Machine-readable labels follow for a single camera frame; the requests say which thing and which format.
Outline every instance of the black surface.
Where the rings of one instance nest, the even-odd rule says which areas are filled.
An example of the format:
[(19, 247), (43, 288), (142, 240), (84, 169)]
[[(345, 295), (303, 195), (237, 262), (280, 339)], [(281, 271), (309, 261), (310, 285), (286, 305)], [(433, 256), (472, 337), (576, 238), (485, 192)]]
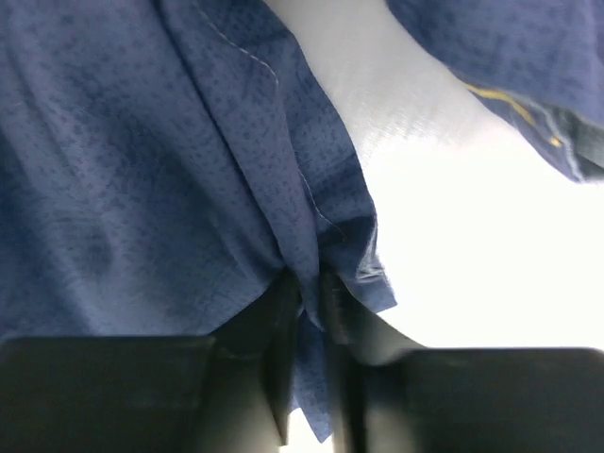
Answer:
[(284, 273), (209, 337), (3, 343), (0, 452), (277, 452), (298, 306)]
[(329, 273), (322, 305), (337, 453), (604, 452), (600, 351), (425, 349)]

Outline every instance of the yellow stitching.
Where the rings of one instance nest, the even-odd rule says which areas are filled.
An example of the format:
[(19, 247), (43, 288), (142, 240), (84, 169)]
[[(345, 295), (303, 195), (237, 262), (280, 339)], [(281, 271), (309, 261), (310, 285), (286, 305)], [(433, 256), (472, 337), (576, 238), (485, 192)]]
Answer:
[(549, 139), (549, 142), (551, 144), (553, 144), (554, 146), (556, 146), (557, 148), (560, 148), (562, 146), (562, 142), (555, 135), (551, 139)]
[[(507, 102), (508, 104), (510, 104), (510, 106), (512, 106), (514, 110), (516, 110), (516, 112), (520, 116), (524, 118), (527, 123), (529, 123), (531, 126), (536, 126), (535, 120), (530, 114), (530, 112), (524, 107), (522, 107), (515, 99), (513, 99), (508, 94), (505, 94), (504, 92), (501, 92), (499, 90), (488, 90), (486, 88), (478, 88), (468, 83), (464, 83), (463, 85), (465, 85), (465, 88), (468, 89), (470, 92), (473, 92), (474, 94), (477, 94), (480, 97), (484, 97), (485, 99), (494, 99), (495, 101)], [(562, 141), (555, 135), (549, 138), (549, 143), (556, 146), (557, 148), (560, 148), (562, 146)]]

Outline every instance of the bright background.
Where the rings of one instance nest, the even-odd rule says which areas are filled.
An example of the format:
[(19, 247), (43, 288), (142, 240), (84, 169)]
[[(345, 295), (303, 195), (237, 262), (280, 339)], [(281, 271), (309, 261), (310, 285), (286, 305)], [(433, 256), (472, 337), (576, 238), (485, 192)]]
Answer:
[[(265, 0), (357, 147), (378, 253), (428, 346), (604, 348), (604, 187), (545, 164), (424, 52), (384, 0)], [(319, 445), (301, 412), (284, 451)]]

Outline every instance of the blue cloth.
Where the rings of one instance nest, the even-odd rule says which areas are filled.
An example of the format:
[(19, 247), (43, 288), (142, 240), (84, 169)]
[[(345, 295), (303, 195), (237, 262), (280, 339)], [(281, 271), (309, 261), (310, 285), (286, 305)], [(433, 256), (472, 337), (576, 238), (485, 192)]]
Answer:
[(388, 0), (396, 19), (570, 179), (604, 176), (604, 1)]
[(319, 261), (394, 304), (353, 145), (260, 0), (0, 1), (0, 339), (204, 334), (300, 280), (295, 397), (328, 434)]

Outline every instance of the black object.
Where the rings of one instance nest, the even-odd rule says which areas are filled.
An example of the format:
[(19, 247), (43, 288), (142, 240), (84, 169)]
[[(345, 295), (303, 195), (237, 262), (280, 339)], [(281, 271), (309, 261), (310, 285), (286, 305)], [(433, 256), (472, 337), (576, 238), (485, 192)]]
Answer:
[(0, 452), (276, 452), (299, 292), (282, 274), (208, 337), (0, 346)]
[[(321, 277), (337, 453), (604, 452), (604, 356), (428, 350)], [(0, 344), (0, 453), (270, 453), (299, 292), (283, 273), (207, 337)]]
[(322, 279), (336, 453), (604, 452), (604, 355), (431, 350)]

